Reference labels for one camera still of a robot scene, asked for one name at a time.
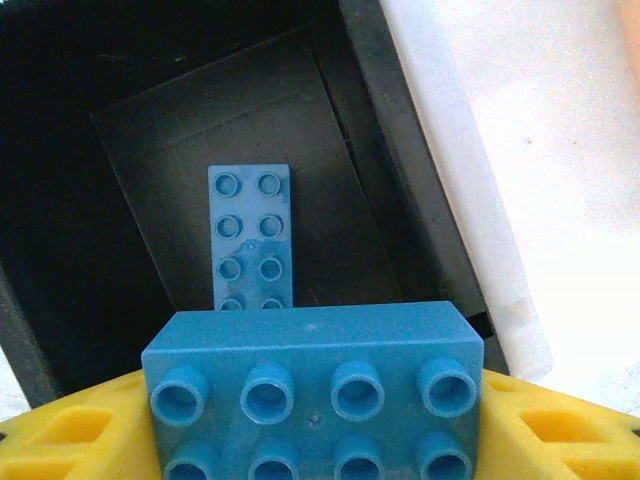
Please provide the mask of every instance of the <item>yellow foam piece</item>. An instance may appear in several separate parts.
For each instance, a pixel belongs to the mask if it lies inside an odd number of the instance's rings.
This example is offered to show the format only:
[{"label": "yellow foam piece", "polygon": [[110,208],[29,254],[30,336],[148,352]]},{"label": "yellow foam piece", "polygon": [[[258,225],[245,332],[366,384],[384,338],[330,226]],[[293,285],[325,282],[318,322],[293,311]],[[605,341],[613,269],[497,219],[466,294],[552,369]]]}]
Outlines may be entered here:
[{"label": "yellow foam piece", "polygon": [[[0,480],[161,479],[142,372],[0,432]],[[640,480],[640,419],[485,371],[475,480]]]},{"label": "yellow foam piece", "polygon": [[142,371],[0,423],[0,480],[161,478]]}]

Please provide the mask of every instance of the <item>lego stud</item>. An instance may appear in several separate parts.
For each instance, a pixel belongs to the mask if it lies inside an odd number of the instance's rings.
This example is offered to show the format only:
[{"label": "lego stud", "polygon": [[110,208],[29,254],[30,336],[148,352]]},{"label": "lego stud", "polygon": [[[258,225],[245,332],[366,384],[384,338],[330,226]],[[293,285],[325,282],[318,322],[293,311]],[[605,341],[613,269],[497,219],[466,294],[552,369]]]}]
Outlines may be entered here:
[{"label": "lego stud", "polygon": [[282,302],[274,297],[267,298],[264,302],[262,302],[262,305],[260,305],[260,308],[262,310],[271,310],[274,308],[283,308],[283,307],[284,305],[282,305]]},{"label": "lego stud", "polygon": [[289,440],[266,438],[251,457],[249,480],[298,480],[299,459],[298,450]]},{"label": "lego stud", "polygon": [[272,172],[261,173],[256,180],[256,188],[265,197],[277,195],[281,186],[280,177]]},{"label": "lego stud", "polygon": [[244,310],[244,305],[239,298],[227,297],[220,302],[218,310]]},{"label": "lego stud", "polygon": [[233,173],[219,173],[213,179],[213,188],[221,197],[233,197],[240,191],[240,180]]},{"label": "lego stud", "polygon": [[416,448],[422,480],[471,480],[473,467],[458,440],[447,432],[425,435]]},{"label": "lego stud", "polygon": [[384,468],[380,447],[366,435],[342,438],[333,452],[334,480],[382,480]]},{"label": "lego stud", "polygon": [[453,358],[430,360],[418,372],[417,382],[424,406],[438,417],[459,417],[476,403],[476,384]]},{"label": "lego stud", "polygon": [[380,376],[369,362],[343,363],[331,378],[331,403],[338,415],[350,422],[373,418],[384,405]]},{"label": "lego stud", "polygon": [[256,366],[245,380],[240,406],[250,420],[259,425],[280,423],[293,409],[293,378],[275,363]]},{"label": "lego stud", "polygon": [[240,235],[242,221],[234,215],[225,215],[216,222],[216,233],[224,240],[231,240]]},{"label": "lego stud", "polygon": [[278,215],[265,215],[258,222],[258,231],[266,239],[276,238],[283,228],[284,224]]},{"label": "lego stud", "polygon": [[186,427],[200,418],[210,393],[209,380],[200,370],[175,367],[151,392],[151,410],[166,425]]},{"label": "lego stud", "polygon": [[260,262],[260,276],[267,282],[275,282],[282,276],[284,267],[276,257],[267,257]]},{"label": "lego stud", "polygon": [[214,480],[217,459],[204,441],[180,445],[164,468],[164,480]]},{"label": "lego stud", "polygon": [[237,280],[242,273],[240,262],[233,257],[227,257],[218,263],[218,275],[227,282]]}]

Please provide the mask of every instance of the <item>white surface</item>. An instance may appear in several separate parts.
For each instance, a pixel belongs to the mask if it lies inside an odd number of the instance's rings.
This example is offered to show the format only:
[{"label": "white surface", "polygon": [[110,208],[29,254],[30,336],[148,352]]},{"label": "white surface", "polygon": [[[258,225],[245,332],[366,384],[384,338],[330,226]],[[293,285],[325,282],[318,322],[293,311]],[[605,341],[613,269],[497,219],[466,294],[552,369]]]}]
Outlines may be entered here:
[{"label": "white surface", "polygon": [[0,349],[0,422],[28,410],[27,399]]},{"label": "white surface", "polygon": [[640,407],[640,101],[609,1],[383,0],[509,366]]}]

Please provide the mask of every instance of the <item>blue lego duplo brick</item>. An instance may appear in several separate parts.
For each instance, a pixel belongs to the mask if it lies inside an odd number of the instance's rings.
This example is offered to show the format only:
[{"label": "blue lego duplo brick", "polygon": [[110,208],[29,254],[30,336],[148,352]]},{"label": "blue lego duplo brick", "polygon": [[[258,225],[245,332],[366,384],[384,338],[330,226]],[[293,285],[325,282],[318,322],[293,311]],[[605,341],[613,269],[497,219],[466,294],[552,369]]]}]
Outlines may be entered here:
[{"label": "blue lego duplo brick", "polygon": [[449,302],[181,312],[142,353],[166,480],[468,480],[482,359]]},{"label": "blue lego duplo brick", "polygon": [[217,310],[293,307],[288,165],[209,167]]}]

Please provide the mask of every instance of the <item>black plastic container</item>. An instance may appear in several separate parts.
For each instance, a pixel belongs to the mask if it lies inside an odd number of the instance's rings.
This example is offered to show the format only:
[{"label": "black plastic container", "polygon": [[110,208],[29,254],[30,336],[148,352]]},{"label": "black plastic container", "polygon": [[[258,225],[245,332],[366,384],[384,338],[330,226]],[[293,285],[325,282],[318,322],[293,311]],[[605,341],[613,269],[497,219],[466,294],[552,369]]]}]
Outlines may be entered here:
[{"label": "black plastic container", "polygon": [[376,1],[8,0],[0,58],[0,343],[32,405],[211,308],[210,164],[291,166],[298,306],[446,298],[492,335]]}]

